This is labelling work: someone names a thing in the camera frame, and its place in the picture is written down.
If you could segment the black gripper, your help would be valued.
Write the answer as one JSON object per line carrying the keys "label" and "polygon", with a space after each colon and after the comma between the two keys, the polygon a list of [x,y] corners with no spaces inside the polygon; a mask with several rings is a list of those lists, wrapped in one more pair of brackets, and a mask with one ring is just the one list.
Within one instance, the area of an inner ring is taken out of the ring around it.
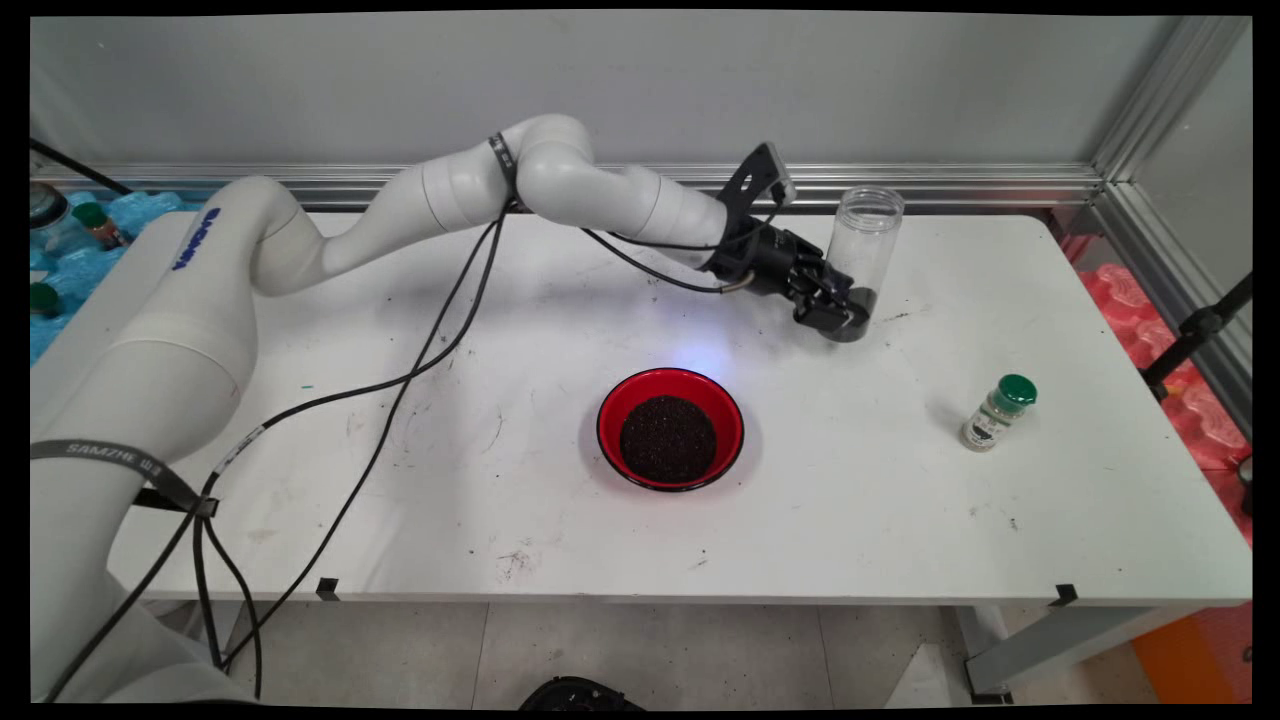
{"label": "black gripper", "polygon": [[851,275],[791,231],[759,225],[722,240],[705,270],[756,295],[794,299],[794,320],[832,342],[858,342],[870,327],[873,290],[854,288]]}

